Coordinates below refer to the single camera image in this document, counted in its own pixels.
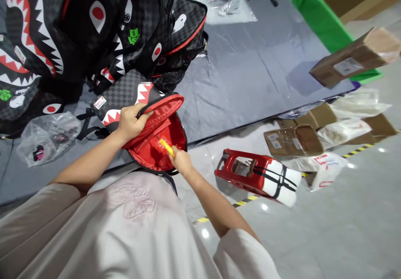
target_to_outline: green patch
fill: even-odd
[[[138,29],[133,29],[133,30],[129,30],[129,37],[128,37],[128,41],[129,43],[131,43],[131,45],[134,45],[139,37],[141,36],[140,33],[138,33]]]
[[[10,91],[8,91],[8,90],[6,90],[6,89],[4,89],[4,90],[1,90],[1,89],[0,89],[0,99],[1,99],[2,101],[7,101],[7,100],[9,100],[11,97],[12,97],[12,95],[11,95]]]

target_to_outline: gray table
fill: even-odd
[[[208,56],[196,58],[176,91],[188,142],[196,142],[353,89],[348,81],[321,86],[308,71],[329,53],[290,0],[251,0],[258,22],[205,26]],[[84,88],[66,110],[84,113],[94,95]],[[93,118],[93,125],[101,125]],[[35,193],[99,140],[75,141],[56,161],[28,168],[17,157],[19,140],[0,141],[0,204]],[[121,151],[109,167],[131,160]]]

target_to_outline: floor tape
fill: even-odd
[[[342,157],[345,158],[345,159],[347,159],[347,158],[349,158],[349,157],[351,157],[351,156],[354,156],[354,155],[356,155],[356,154],[358,154],[358,153],[360,153],[360,152],[363,152],[364,150],[366,150],[366,149],[368,149],[368,148],[370,148],[370,147],[372,147],[372,146],[373,146],[372,144],[365,144],[364,146],[361,146],[361,147],[359,147],[359,148],[357,148],[357,149],[355,149],[355,150],[353,150],[353,151],[351,151],[351,152],[349,152],[349,153],[343,155]],[[311,172],[304,172],[304,173],[302,173],[302,176],[303,176],[303,177],[306,177],[306,176],[309,175],[309,174],[311,174]],[[260,197],[261,197],[260,195],[251,195],[251,196],[247,197],[246,199],[243,199],[243,200],[241,200],[241,201],[239,201],[239,202],[233,204],[233,206],[234,206],[234,208],[237,208],[237,207],[243,206],[243,205],[245,205],[246,203],[249,203],[249,202],[251,202],[251,201],[253,201],[253,200],[257,200],[257,199],[260,198]],[[208,221],[209,221],[209,219],[208,219],[207,217],[202,217],[202,218],[200,218],[200,219],[194,221],[192,224],[193,224],[194,226],[196,226],[196,225],[198,225],[198,224],[200,224],[200,223],[206,223],[206,222],[208,222]]]

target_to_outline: yellow tool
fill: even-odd
[[[168,153],[169,153],[170,155],[172,155],[173,158],[175,158],[174,151],[173,151],[173,149],[167,144],[167,142],[164,141],[164,139],[161,139],[161,138],[160,138],[159,136],[157,136],[157,135],[156,135],[156,137],[159,138],[160,143],[162,144],[162,146],[164,146],[164,148],[168,151]]]

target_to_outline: person's right hand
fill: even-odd
[[[180,174],[183,175],[183,177],[189,175],[194,170],[191,156],[186,151],[176,148],[175,145],[173,145],[171,148],[173,149],[175,156],[175,158],[173,158],[170,154],[168,154],[172,165],[180,172]]]

